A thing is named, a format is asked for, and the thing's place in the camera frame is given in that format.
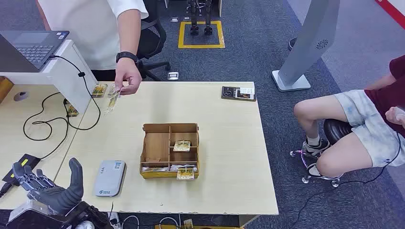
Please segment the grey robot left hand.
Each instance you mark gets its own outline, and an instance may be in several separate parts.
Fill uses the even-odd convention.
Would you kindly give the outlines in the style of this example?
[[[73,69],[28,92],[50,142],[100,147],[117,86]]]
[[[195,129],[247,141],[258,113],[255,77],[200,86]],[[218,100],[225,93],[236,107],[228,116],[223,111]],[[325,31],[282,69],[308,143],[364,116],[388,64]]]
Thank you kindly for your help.
[[[57,215],[66,215],[82,201],[84,194],[82,165],[73,157],[69,167],[71,179],[67,188],[55,184],[41,169],[33,173],[31,166],[15,162],[12,170],[20,186],[27,191],[28,199],[47,205]]]

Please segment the person's left hand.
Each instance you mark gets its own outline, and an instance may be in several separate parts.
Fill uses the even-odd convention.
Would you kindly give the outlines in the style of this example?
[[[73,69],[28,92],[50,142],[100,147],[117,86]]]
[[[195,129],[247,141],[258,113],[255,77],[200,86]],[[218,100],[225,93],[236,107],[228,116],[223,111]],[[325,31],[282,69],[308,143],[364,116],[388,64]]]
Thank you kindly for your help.
[[[135,94],[139,89],[142,77],[135,62],[130,58],[121,58],[116,66],[115,90],[121,95]]]

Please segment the seated person's left hand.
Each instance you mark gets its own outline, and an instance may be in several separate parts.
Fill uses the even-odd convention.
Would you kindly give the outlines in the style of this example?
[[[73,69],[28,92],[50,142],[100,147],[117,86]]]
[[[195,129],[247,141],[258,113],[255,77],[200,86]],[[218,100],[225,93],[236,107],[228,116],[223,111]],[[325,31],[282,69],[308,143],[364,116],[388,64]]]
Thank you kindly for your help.
[[[391,107],[386,113],[385,117],[390,123],[401,125],[405,127],[405,112],[399,107]]]

